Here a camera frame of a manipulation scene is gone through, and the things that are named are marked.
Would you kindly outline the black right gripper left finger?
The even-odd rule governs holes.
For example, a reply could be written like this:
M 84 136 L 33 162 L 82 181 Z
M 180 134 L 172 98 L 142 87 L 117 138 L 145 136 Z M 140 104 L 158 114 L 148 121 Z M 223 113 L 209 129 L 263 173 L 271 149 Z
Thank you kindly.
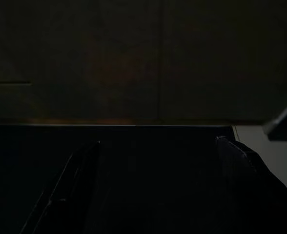
M 100 142 L 90 142 L 72 153 L 41 193 L 22 234 L 81 234 L 92 200 Z

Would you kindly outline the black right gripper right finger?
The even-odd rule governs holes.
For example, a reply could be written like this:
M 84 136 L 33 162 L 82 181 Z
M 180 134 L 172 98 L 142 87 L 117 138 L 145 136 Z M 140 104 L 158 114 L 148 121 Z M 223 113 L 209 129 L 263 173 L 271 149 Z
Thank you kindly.
M 246 234 L 287 234 L 287 187 L 251 148 L 216 138 L 223 176 L 239 206 Z

